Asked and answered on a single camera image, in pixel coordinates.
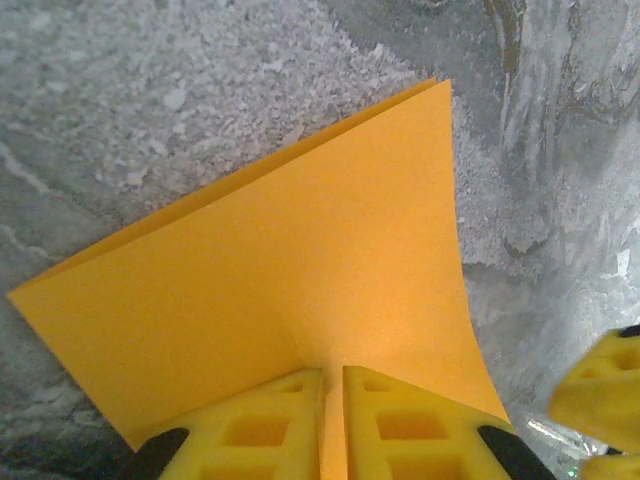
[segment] granite surface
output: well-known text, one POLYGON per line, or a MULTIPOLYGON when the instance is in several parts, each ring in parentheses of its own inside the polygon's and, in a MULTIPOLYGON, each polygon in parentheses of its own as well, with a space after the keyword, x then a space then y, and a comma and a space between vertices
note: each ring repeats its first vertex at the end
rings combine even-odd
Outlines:
POLYGON ((435 74, 474 327, 569 478, 595 444, 541 433, 550 389, 640 313, 639 65, 637 0, 4 0, 0 477, 112 478, 130 455, 4 293, 435 74))

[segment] folded paper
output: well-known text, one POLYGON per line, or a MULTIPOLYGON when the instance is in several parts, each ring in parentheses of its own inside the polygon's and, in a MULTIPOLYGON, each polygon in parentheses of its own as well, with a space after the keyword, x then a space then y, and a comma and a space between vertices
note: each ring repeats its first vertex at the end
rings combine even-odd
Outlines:
POLYGON ((451 128, 450 83, 425 82, 10 298, 134 448, 171 417, 310 367, 328 374, 325 478, 346 474, 343 365, 506 419, 469 320, 451 128))

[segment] gray stone surface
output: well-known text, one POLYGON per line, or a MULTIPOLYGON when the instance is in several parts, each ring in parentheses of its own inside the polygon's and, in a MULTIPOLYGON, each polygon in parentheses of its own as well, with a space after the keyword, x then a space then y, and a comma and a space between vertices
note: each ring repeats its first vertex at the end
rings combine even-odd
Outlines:
MULTIPOLYGON (((640 312, 639 43, 637 0, 5 0, 0 292, 451 77, 474 327, 520 433, 569 478, 575 452, 530 420, 640 312)), ((2 478, 113 477, 127 447, 6 300, 0 373, 2 478)))

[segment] orange paper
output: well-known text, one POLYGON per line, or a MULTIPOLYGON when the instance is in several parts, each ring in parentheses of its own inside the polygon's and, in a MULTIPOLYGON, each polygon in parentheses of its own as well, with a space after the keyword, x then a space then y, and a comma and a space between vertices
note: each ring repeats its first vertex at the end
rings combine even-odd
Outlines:
POLYGON ((343 365, 506 419, 462 279, 451 85, 431 85, 151 215, 12 301, 134 447, 307 367, 329 378, 325 478, 346 475, 343 365))

